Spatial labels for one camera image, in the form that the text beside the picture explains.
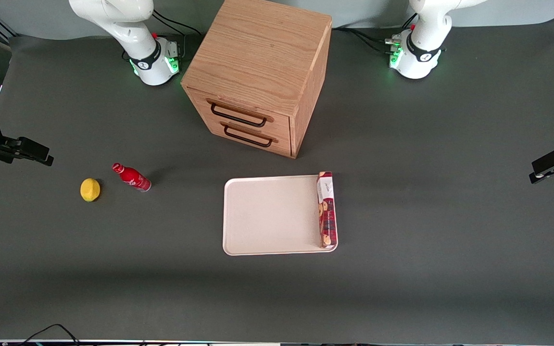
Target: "black metal handle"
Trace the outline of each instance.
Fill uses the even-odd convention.
[[[226,136],[231,136],[232,138],[236,138],[238,140],[242,140],[243,142],[248,142],[248,143],[251,143],[253,145],[257,145],[258,147],[263,147],[263,148],[268,148],[268,147],[271,146],[271,144],[273,144],[273,139],[272,138],[264,138],[264,139],[268,140],[268,143],[264,144],[264,143],[256,142],[255,140],[244,138],[243,136],[231,134],[231,133],[228,132],[228,129],[230,127],[226,124],[223,124],[223,125],[224,125],[224,133],[226,134]]]
[[[239,123],[243,123],[245,125],[250,125],[250,126],[253,126],[253,127],[262,127],[262,126],[264,126],[264,124],[266,124],[266,118],[262,118],[262,121],[259,122],[259,123],[254,123],[253,121],[244,120],[244,119],[241,119],[241,118],[237,118],[236,116],[228,115],[224,112],[216,111],[215,106],[217,106],[217,105],[215,105],[215,102],[211,102],[211,112],[213,112],[213,114],[215,114],[215,115],[223,116],[226,119],[230,119],[230,120],[233,120],[233,121],[238,121]]]

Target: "gray table surface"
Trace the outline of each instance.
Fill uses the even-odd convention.
[[[59,322],[80,339],[554,345],[554,179],[528,179],[554,149],[554,21],[445,45],[412,81],[334,33],[291,160],[209,134],[180,76],[143,85],[112,39],[13,40],[0,125],[55,164],[0,162],[0,339]],[[335,252],[223,252],[228,179],[323,170]]]

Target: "bottle cap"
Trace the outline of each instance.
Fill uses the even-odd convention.
[[[125,167],[123,167],[122,164],[120,164],[120,163],[117,162],[117,163],[115,163],[115,164],[113,165],[113,171],[114,171],[115,173],[121,173],[121,172],[123,172],[123,170],[125,170]]]

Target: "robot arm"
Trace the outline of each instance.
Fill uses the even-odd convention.
[[[409,0],[418,13],[415,29],[405,29],[386,43],[393,45],[390,67],[403,76],[419,79],[437,66],[440,46],[453,26],[448,11],[475,6],[486,0]]]
[[[70,6],[119,41],[145,84],[162,85],[178,73],[176,42],[154,38],[142,22],[151,17],[152,0],[70,0]]]

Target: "green led light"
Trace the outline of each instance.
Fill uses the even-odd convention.
[[[401,59],[401,52],[403,49],[399,48],[398,51],[394,52],[393,55],[390,58],[389,66],[391,68],[396,68],[396,66],[399,64],[399,60]]]
[[[164,60],[168,64],[168,68],[170,68],[172,74],[178,72],[178,60],[176,58],[164,57]]]
[[[134,66],[134,63],[132,62],[131,59],[130,59],[129,63],[130,63],[130,65],[132,65],[132,68],[134,69],[134,74],[138,76],[138,71],[136,70],[136,66]]]

